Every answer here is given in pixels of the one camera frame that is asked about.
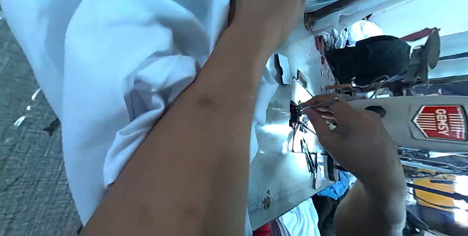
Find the concrete floor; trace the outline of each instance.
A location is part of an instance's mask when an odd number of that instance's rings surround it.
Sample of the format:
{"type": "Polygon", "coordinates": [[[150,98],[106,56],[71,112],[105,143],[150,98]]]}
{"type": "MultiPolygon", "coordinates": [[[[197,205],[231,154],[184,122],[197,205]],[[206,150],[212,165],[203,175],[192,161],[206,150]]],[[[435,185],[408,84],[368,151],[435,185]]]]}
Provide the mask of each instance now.
{"type": "Polygon", "coordinates": [[[0,20],[0,236],[77,235],[60,127],[28,60],[0,20]],[[19,126],[17,119],[26,116],[19,126]]]}

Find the hand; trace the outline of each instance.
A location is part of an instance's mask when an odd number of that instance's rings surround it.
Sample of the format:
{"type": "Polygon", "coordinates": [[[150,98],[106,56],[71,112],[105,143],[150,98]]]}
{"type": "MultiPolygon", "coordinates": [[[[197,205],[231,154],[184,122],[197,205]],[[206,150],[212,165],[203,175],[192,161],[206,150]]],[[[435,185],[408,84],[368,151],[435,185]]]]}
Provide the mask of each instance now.
{"type": "Polygon", "coordinates": [[[340,102],[329,105],[326,112],[304,111],[317,132],[320,144],[364,185],[376,187],[376,180],[381,179],[404,185],[396,146],[378,114],[355,110],[340,95],[332,94],[314,96],[304,105],[314,105],[334,97],[339,97],[340,102]],[[333,117],[338,126],[330,130],[322,117],[333,117]]]}
{"type": "Polygon", "coordinates": [[[306,0],[234,0],[233,24],[267,32],[272,50],[299,24],[306,0]]]}

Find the yellow object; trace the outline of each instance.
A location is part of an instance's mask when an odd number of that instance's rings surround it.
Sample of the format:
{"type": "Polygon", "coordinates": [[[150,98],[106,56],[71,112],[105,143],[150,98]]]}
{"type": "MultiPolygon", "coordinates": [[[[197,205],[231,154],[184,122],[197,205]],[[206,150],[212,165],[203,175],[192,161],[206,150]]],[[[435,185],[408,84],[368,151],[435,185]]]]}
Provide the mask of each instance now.
{"type": "MultiPolygon", "coordinates": [[[[450,193],[455,192],[455,182],[456,182],[456,180],[455,180],[454,175],[440,175],[440,176],[436,176],[436,177],[430,177],[430,178],[423,178],[423,179],[414,180],[414,184],[416,184],[416,185],[420,185],[420,186],[424,186],[424,187],[428,187],[428,188],[432,188],[432,189],[437,189],[437,190],[442,190],[442,191],[446,191],[446,192],[450,192],[450,193]],[[433,181],[437,181],[437,180],[452,181],[453,183],[452,184],[441,184],[441,183],[431,182],[431,180],[433,180],[433,181]]],[[[453,202],[454,201],[453,198],[449,198],[449,197],[445,197],[445,196],[442,196],[442,195],[438,195],[438,194],[434,194],[434,193],[430,193],[430,192],[426,192],[426,191],[421,191],[421,190],[417,190],[417,189],[415,189],[415,193],[416,193],[417,197],[422,198],[427,202],[434,203],[434,204],[437,204],[437,205],[443,205],[443,206],[447,206],[447,207],[455,207],[455,204],[453,202]]],[[[422,206],[427,206],[427,207],[431,207],[431,208],[437,208],[437,209],[442,209],[442,210],[445,210],[445,211],[453,212],[453,209],[440,208],[440,207],[431,205],[429,203],[426,203],[426,202],[424,202],[424,201],[422,201],[420,199],[418,199],[418,203],[420,205],[422,205],[422,206]]]]}

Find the blue fabric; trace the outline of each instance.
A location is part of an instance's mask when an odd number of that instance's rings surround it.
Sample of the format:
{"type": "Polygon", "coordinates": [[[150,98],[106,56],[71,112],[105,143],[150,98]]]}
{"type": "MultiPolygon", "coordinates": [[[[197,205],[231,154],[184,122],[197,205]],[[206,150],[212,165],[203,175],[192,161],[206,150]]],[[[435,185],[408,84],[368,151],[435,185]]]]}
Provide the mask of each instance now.
{"type": "Polygon", "coordinates": [[[343,196],[343,194],[350,186],[350,178],[352,177],[352,174],[341,170],[339,172],[341,180],[324,188],[318,192],[317,195],[322,197],[330,197],[335,200],[343,196]]]}

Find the metal tweezers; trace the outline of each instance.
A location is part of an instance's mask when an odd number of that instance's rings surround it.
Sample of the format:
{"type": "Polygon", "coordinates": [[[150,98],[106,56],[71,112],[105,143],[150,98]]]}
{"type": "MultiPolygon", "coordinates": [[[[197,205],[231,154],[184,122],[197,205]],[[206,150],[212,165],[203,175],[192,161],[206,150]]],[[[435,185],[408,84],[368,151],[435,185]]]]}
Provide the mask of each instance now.
{"type": "Polygon", "coordinates": [[[299,112],[302,112],[304,111],[305,109],[307,108],[310,108],[310,109],[317,109],[317,108],[322,108],[322,107],[325,107],[325,106],[328,106],[328,105],[331,105],[335,102],[338,102],[340,99],[338,99],[338,97],[335,97],[335,98],[332,98],[332,99],[328,99],[326,101],[323,101],[321,103],[318,103],[318,104],[314,104],[314,105],[311,105],[311,106],[302,106],[302,103],[299,101],[299,104],[297,106],[297,109],[299,112]]]}

